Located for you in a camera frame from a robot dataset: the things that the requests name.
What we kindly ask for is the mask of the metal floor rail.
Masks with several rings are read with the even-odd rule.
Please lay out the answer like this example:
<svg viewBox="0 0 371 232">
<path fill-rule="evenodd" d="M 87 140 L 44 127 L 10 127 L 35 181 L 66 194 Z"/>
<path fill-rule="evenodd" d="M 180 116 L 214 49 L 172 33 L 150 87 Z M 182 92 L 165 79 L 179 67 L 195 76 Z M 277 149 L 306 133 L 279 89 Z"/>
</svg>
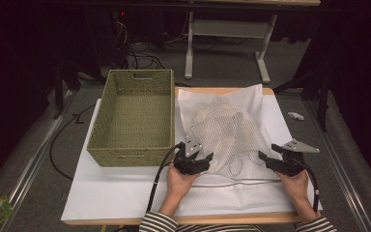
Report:
<svg viewBox="0 0 371 232">
<path fill-rule="evenodd" d="M 40 143 L 34 156 L 29 159 L 14 187 L 14 190 L 9 196 L 9 202 L 11 203 L 14 211 L 9 218 L 7 218 L 2 224 L 0 224 L 0 232 L 9 232 L 14 218 L 43 164 L 43 161 L 45 159 L 45 152 L 48 149 L 49 144 L 53 141 L 55 132 L 60 128 L 60 125 L 64 121 L 65 113 L 72 105 L 76 95 L 76 91 L 69 90 L 63 97 L 63 111 L 60 112 L 57 118 L 51 122 L 47 134 Z"/>
<path fill-rule="evenodd" d="M 367 215 L 359 194 L 351 183 L 351 180 L 328 137 L 328 133 L 323 130 L 318 121 L 318 112 L 316 107 L 311 101 L 305 101 L 303 104 L 306 111 L 310 114 L 311 121 L 316 127 L 318 134 L 320 134 L 322 138 L 324 147 L 328 151 L 328 158 L 330 165 L 333 167 L 333 173 L 341 187 L 347 204 L 352 211 L 360 232 L 371 232 L 371 219 Z"/>
</svg>

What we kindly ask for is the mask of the white metal desk frame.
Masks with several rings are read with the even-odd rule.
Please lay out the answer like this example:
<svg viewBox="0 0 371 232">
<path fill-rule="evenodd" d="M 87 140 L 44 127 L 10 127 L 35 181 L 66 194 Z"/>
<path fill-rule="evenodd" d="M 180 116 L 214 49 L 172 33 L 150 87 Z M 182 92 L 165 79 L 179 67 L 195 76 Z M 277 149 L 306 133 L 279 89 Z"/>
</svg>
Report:
<svg viewBox="0 0 371 232">
<path fill-rule="evenodd" d="M 255 7 L 318 7 L 321 0 L 189 0 L 194 6 L 199 3 L 225 3 L 244 6 L 247 10 L 251 6 Z M 242 21 L 234 19 L 195 19 L 194 12 L 187 14 L 188 34 L 187 51 L 185 56 L 185 79 L 191 80 L 193 77 L 193 38 L 195 36 L 211 36 L 220 38 L 242 38 L 260 39 L 262 47 L 256 50 L 255 61 L 259 70 L 261 80 L 264 84 L 271 82 L 266 63 L 264 61 L 271 35 L 278 14 L 271 14 L 267 20 L 263 21 Z"/>
</svg>

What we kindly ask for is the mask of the white cloth sheet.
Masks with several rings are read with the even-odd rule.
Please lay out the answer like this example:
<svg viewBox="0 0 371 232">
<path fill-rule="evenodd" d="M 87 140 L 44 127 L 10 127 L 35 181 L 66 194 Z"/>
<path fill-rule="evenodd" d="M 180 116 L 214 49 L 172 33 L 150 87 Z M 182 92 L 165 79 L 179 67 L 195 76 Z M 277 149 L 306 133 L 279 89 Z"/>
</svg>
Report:
<svg viewBox="0 0 371 232">
<path fill-rule="evenodd" d="M 243 112 L 246 116 L 256 119 L 259 123 L 261 123 L 264 127 L 264 131 L 268 133 L 271 145 L 273 142 L 271 141 L 271 137 L 269 135 L 268 130 L 266 129 L 263 118 L 262 118 L 262 106 L 263 106 L 263 87 L 260 85 L 254 85 L 247 88 L 242 88 L 241 90 L 231 92 L 228 94 L 214 94 L 214 93 L 198 93 L 198 92 L 191 92 L 184 89 L 181 89 L 178 92 L 178 101 L 176 103 L 176 112 L 177 117 L 176 120 L 182 124 L 181 130 L 184 134 L 191 134 L 195 136 L 191 131 L 187 129 L 187 125 L 189 123 L 189 111 L 193 106 L 195 106 L 198 102 L 210 102 L 215 97 L 221 97 L 226 99 L 230 102 L 234 107 L 238 110 Z M 205 151 L 202 145 L 202 151 L 198 155 L 200 159 L 204 158 L 209 153 Z M 280 159 L 281 156 L 274 152 L 271 149 L 267 156 Z M 219 193 L 203 193 L 203 189 L 197 189 L 195 191 L 196 194 L 202 194 L 203 196 L 197 196 L 196 199 L 191 199 L 190 202 L 181 203 L 179 211 L 202 211 L 202 210 L 238 210 L 238 209 L 246 209 L 250 207 L 260 207 L 264 206 L 267 203 L 271 203 L 271 205 L 281 204 L 282 200 L 274 199 L 276 197 L 281 197 L 282 194 L 282 185 L 279 181 L 279 178 L 274 174 L 274 179 L 271 180 L 234 180 L 230 178 L 226 178 L 221 175 L 210 174 L 207 171 L 203 172 L 203 176 L 210 175 L 210 176 L 219 176 L 226 180 L 230 180 L 233 183 L 242 183 L 248 181 L 265 181 L 266 183 L 271 183 L 270 188 L 266 188 L 265 194 L 259 193 L 259 197 L 255 197 L 254 190 L 261 190 L 260 187 L 252 187 L 249 186 L 250 184 L 243 184 L 241 187 L 229 187 L 219 191 Z"/>
</svg>

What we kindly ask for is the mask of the person's right hand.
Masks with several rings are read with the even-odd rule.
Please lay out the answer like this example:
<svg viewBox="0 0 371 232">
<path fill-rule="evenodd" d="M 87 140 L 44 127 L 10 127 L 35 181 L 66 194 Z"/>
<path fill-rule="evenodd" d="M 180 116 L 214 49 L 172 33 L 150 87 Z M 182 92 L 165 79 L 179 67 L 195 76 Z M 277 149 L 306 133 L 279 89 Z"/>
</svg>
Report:
<svg viewBox="0 0 371 232">
<path fill-rule="evenodd" d="M 305 171 L 290 177 L 277 172 L 286 194 L 296 208 L 303 208 L 309 204 L 307 197 L 308 176 Z"/>
</svg>

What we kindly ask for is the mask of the beige garment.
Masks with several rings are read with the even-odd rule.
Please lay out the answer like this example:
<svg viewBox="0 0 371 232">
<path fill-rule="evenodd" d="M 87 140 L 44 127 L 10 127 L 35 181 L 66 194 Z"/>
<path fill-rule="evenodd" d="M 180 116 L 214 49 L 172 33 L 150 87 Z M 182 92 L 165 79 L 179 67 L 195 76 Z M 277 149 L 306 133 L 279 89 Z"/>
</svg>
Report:
<svg viewBox="0 0 371 232">
<path fill-rule="evenodd" d="M 189 113 L 187 129 L 201 141 L 206 152 L 214 154 L 208 173 L 234 180 L 274 179 L 258 157 L 258 152 L 271 152 L 271 142 L 256 119 L 221 97 L 198 102 Z"/>
</svg>

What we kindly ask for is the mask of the person's left hand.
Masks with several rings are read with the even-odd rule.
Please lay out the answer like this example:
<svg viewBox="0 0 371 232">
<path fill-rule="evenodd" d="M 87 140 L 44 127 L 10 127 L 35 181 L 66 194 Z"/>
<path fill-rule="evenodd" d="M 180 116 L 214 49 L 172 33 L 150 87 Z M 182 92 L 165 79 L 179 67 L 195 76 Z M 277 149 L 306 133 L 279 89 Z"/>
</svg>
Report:
<svg viewBox="0 0 371 232">
<path fill-rule="evenodd" d="M 183 198 L 188 194 L 193 182 L 199 176 L 199 173 L 193 175 L 184 175 L 174 166 L 173 163 L 171 163 L 166 175 L 166 200 L 169 202 L 169 204 L 171 206 L 178 207 Z"/>
</svg>

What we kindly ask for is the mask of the black metal stand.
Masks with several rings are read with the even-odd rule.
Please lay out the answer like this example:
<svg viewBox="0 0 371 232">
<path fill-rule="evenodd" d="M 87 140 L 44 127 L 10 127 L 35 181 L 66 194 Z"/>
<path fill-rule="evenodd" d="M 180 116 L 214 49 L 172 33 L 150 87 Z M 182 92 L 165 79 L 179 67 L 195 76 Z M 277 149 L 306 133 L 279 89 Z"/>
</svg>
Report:
<svg viewBox="0 0 371 232">
<path fill-rule="evenodd" d="M 304 101 L 318 101 L 317 121 L 323 131 L 327 130 L 326 114 L 328 109 L 328 83 L 329 78 L 326 73 L 312 71 L 306 74 L 294 77 L 272 90 L 276 93 L 282 93 L 285 90 L 301 88 L 300 97 Z"/>
<path fill-rule="evenodd" d="M 55 119 L 59 118 L 64 109 L 63 84 L 66 84 L 71 91 L 78 91 L 81 86 L 75 66 L 69 60 L 58 61 L 54 70 Z"/>
</svg>

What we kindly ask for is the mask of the green woven basket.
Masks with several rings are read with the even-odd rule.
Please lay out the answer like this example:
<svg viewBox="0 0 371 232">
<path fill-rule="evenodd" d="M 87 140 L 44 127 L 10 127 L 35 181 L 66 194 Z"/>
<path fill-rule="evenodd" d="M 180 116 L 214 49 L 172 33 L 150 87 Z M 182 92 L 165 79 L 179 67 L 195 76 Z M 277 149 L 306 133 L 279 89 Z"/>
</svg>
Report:
<svg viewBox="0 0 371 232">
<path fill-rule="evenodd" d="M 158 166 L 174 143 L 173 72 L 110 71 L 87 145 L 97 164 Z"/>
</svg>

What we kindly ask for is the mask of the white board table cover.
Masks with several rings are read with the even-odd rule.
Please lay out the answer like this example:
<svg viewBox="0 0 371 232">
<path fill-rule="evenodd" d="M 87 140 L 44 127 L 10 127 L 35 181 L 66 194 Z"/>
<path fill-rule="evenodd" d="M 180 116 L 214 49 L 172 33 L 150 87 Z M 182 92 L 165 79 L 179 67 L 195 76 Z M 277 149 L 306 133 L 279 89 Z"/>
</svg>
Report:
<svg viewBox="0 0 371 232">
<path fill-rule="evenodd" d="M 246 89 L 228 94 L 182 90 L 175 105 L 175 140 L 190 135 L 201 143 L 201 158 L 214 158 L 182 200 L 182 224 L 234 223 L 269 213 L 285 222 L 294 207 L 280 179 L 259 159 L 279 159 L 272 149 L 292 136 L 275 95 Z M 148 209 L 160 207 L 167 190 L 166 172 L 158 160 L 144 166 L 102 167 L 84 148 L 61 220 L 70 225 L 135 224 Z"/>
</svg>

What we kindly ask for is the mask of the wooden table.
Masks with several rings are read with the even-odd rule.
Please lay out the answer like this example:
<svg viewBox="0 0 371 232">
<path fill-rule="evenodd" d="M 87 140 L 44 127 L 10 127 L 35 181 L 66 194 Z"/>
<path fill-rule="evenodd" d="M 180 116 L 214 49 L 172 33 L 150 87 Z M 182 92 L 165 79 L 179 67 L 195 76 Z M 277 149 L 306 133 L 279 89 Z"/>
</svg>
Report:
<svg viewBox="0 0 371 232">
<path fill-rule="evenodd" d="M 198 93 L 228 94 L 242 88 L 178 87 L 176 88 L 176 94 L 180 89 Z M 263 95 L 262 118 L 271 141 L 277 144 L 285 144 L 292 136 L 285 119 L 283 119 L 275 93 L 271 88 L 264 88 Z M 97 99 L 61 221 L 76 226 L 139 224 L 141 218 L 145 215 L 158 167 L 100 167 L 95 162 L 87 151 L 87 145 L 99 106 L 100 99 Z M 163 195 L 166 193 L 166 170 L 163 170 L 161 174 L 153 210 L 159 208 L 164 198 Z M 254 190 L 256 194 L 254 196 L 257 198 L 259 193 L 265 194 L 265 190 L 271 187 L 271 183 L 265 181 L 251 181 L 250 183 L 245 181 L 238 184 L 219 176 L 205 175 L 197 179 L 188 196 L 182 202 L 187 203 L 191 199 L 196 199 L 197 196 L 203 196 L 195 193 L 197 189 L 203 189 L 203 193 L 219 193 L 226 186 L 241 187 L 243 184 L 260 187 L 261 190 Z M 274 199 L 282 200 L 281 204 L 264 203 L 264 206 L 238 210 L 179 211 L 175 219 L 179 224 L 278 224 L 299 222 L 300 218 L 294 212 L 295 209 L 289 199 L 286 198 L 285 193 L 281 190 L 281 193 L 278 194 L 282 194 L 281 197 L 278 196 Z"/>
</svg>

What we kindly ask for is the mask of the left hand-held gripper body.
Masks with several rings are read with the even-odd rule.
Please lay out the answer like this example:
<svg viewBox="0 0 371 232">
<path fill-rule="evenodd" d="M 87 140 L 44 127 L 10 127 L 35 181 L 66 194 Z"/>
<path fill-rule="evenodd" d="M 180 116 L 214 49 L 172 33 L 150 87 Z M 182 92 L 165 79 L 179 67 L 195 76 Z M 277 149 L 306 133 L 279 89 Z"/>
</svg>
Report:
<svg viewBox="0 0 371 232">
<path fill-rule="evenodd" d="M 174 158 L 174 166 L 184 175 L 193 175 L 201 173 L 200 164 L 207 162 L 204 159 L 198 159 L 202 145 L 199 140 L 190 134 L 185 136 L 185 141 L 180 144 L 179 151 Z"/>
</svg>

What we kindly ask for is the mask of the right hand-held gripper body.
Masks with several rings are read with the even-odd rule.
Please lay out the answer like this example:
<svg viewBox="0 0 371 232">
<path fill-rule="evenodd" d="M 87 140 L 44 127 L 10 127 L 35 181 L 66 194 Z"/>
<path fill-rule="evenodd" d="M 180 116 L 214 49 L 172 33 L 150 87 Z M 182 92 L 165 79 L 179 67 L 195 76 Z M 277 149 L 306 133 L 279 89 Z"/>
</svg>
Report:
<svg viewBox="0 0 371 232">
<path fill-rule="evenodd" d="M 299 174 L 302 170 L 308 168 L 304 161 L 303 154 L 317 154 L 320 152 L 318 148 L 307 145 L 296 139 L 293 139 L 284 145 L 283 153 L 280 154 L 282 159 L 271 158 L 268 169 L 293 177 Z"/>
</svg>

